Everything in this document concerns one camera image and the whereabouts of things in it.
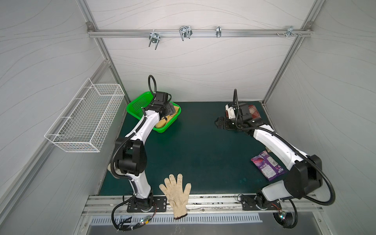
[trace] beige glove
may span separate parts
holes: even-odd
[[[187,215],[187,209],[185,205],[188,203],[189,193],[191,192],[191,184],[188,183],[185,186],[183,192],[183,176],[177,175],[177,183],[173,174],[169,175],[169,178],[165,178],[165,185],[160,184],[159,188],[166,195],[170,206],[174,210],[174,219],[178,220]]]

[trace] purple snack bag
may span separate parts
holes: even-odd
[[[269,181],[285,173],[283,168],[266,151],[261,152],[252,158],[251,161]]]

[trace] metal wire rack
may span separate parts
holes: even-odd
[[[124,98],[119,84],[85,84],[45,134],[66,152],[99,152]]]

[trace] green basket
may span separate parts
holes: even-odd
[[[127,112],[132,115],[133,117],[137,118],[138,120],[141,120],[142,116],[144,115],[142,113],[142,109],[141,108],[144,108],[146,107],[148,104],[150,104],[151,100],[153,99],[153,95],[151,94],[151,92],[145,92],[143,93],[142,95],[140,95],[139,97],[137,97],[134,101],[130,102],[128,105],[127,105]],[[171,121],[169,121],[164,127],[162,128],[153,128],[153,130],[159,132],[159,133],[163,133],[167,130],[167,128],[174,123],[174,121],[176,121],[177,117],[180,115],[180,113],[182,112],[182,109],[180,108],[179,105],[175,104],[174,102],[172,102],[174,104],[174,106],[178,106],[179,107],[179,110],[177,111],[177,114],[171,119]]]

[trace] yellow cloth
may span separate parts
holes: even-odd
[[[171,121],[171,119],[177,114],[178,110],[179,110],[179,106],[175,106],[174,105],[174,108],[175,108],[175,113],[171,114],[171,115],[167,115],[166,118],[167,118],[167,121],[165,118],[162,118],[161,121],[159,121],[157,123],[157,125],[155,125],[155,128],[162,128],[164,127],[169,121]]]

